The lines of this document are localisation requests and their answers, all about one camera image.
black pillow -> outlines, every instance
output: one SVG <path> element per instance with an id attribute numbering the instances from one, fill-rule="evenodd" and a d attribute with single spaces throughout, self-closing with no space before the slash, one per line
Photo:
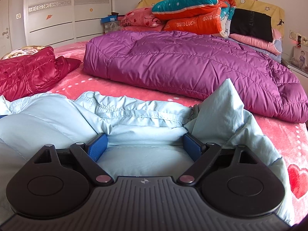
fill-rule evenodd
<path id="1" fill-rule="evenodd" d="M 230 34 L 253 36 L 273 42 L 272 18 L 259 12 L 236 8 L 231 20 Z"/>

wardrobe door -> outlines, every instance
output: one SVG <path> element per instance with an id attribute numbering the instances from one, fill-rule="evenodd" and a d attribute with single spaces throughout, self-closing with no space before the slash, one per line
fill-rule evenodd
<path id="1" fill-rule="evenodd" d="M 72 0 L 26 0 L 28 45 L 58 47 L 74 42 Z"/>
<path id="2" fill-rule="evenodd" d="M 100 19 L 111 14 L 111 0 L 74 0 L 76 41 L 86 41 L 102 35 Z"/>

circular pad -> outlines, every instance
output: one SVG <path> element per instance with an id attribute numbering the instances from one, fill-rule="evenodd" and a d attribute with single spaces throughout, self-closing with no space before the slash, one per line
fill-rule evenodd
<path id="1" fill-rule="evenodd" d="M 58 193 L 63 188 L 63 181 L 55 176 L 40 176 L 28 184 L 29 191 L 38 196 L 49 196 Z"/>
<path id="2" fill-rule="evenodd" d="M 263 190 L 263 184 L 250 176 L 237 176 L 228 181 L 228 188 L 239 196 L 254 196 Z"/>

ribbed black surface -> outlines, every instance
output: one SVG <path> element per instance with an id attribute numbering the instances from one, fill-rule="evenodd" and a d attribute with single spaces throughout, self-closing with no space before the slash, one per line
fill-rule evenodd
<path id="1" fill-rule="evenodd" d="M 171 177 L 119 177 L 96 188 L 74 213 L 53 220 L 15 215 L 2 231 L 285 231 L 276 215 L 254 220 L 226 217 L 208 207 L 192 187 Z"/>

pink blanket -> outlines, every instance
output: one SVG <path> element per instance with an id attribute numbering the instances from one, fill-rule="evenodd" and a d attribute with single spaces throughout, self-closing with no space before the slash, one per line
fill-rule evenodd
<path id="1" fill-rule="evenodd" d="M 83 60 L 86 42 L 79 42 L 54 50 L 57 56 Z M 96 78 L 82 72 L 83 66 L 68 74 L 51 92 L 59 93 L 70 99 L 76 99 L 85 91 L 99 91 L 103 95 L 129 96 L 144 101 L 161 100 L 174 101 L 185 106 L 201 102 L 185 96 L 163 93 L 159 91 L 138 88 Z M 282 154 L 287 164 L 291 189 L 295 222 L 300 222 L 308 213 L 308 132 L 305 124 L 284 122 L 275 118 L 254 115 L 264 134 L 266 134 Z"/>

